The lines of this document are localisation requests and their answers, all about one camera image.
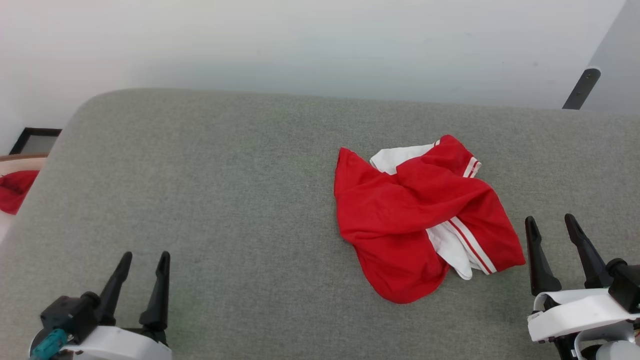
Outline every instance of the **red and white garment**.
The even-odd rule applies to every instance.
[[[341,148],[334,195],[342,237],[385,299],[415,301],[451,265],[462,278],[525,263],[518,237],[480,162],[453,136],[383,149],[371,165]]]

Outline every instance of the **teal connector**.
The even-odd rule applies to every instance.
[[[42,342],[33,349],[29,360],[50,360],[67,344],[67,334],[63,329],[53,330]]]

